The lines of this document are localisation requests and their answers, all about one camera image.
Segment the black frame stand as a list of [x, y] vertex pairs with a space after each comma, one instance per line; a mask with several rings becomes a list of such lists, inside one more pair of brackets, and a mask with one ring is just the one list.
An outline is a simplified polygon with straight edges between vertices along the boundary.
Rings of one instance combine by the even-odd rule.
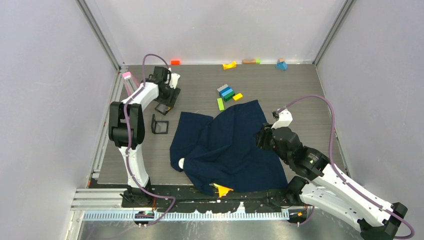
[[157, 120], [156, 115], [153, 114], [151, 118], [151, 132], [155, 135], [166, 135], [169, 130], [169, 121]]
[[156, 100], [158, 102], [157, 106], [154, 108], [155, 111], [160, 114], [166, 116], [167, 113], [172, 109], [172, 101], [171, 100]]

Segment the navy blue t-shirt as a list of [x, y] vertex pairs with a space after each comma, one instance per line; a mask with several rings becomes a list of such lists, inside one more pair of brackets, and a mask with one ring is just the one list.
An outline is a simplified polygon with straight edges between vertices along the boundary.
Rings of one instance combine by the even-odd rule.
[[170, 165], [207, 195], [213, 195], [214, 183], [241, 193], [283, 189], [288, 181], [280, 158], [256, 146], [254, 134], [266, 121], [258, 100], [235, 104], [216, 117], [183, 111], [169, 149]]

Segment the white round brooch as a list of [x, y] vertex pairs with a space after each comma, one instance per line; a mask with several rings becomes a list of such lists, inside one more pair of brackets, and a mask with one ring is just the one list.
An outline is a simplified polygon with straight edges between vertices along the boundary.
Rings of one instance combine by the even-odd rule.
[[183, 170], [184, 169], [184, 162], [185, 162], [185, 158], [181, 158], [178, 161], [178, 167]]

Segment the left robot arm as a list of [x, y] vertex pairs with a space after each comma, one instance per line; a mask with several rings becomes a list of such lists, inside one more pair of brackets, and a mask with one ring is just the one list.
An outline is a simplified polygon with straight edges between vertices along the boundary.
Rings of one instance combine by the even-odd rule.
[[154, 197], [149, 190], [150, 177], [142, 154], [146, 134], [143, 113], [153, 101], [158, 103], [156, 110], [163, 115], [174, 108], [181, 91], [177, 87], [181, 76], [169, 67], [156, 66], [142, 83], [129, 71], [122, 77], [128, 97], [110, 103], [108, 137], [121, 153], [127, 172], [127, 188], [122, 198], [148, 207]]

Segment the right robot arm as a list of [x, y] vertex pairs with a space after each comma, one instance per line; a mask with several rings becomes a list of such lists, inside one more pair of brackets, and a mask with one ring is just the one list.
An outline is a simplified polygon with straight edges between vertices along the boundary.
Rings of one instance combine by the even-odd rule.
[[255, 135], [258, 148], [275, 152], [296, 173], [285, 198], [291, 205], [316, 206], [355, 228], [364, 240], [394, 240], [408, 211], [353, 181], [319, 150], [304, 146], [289, 127], [264, 124]]

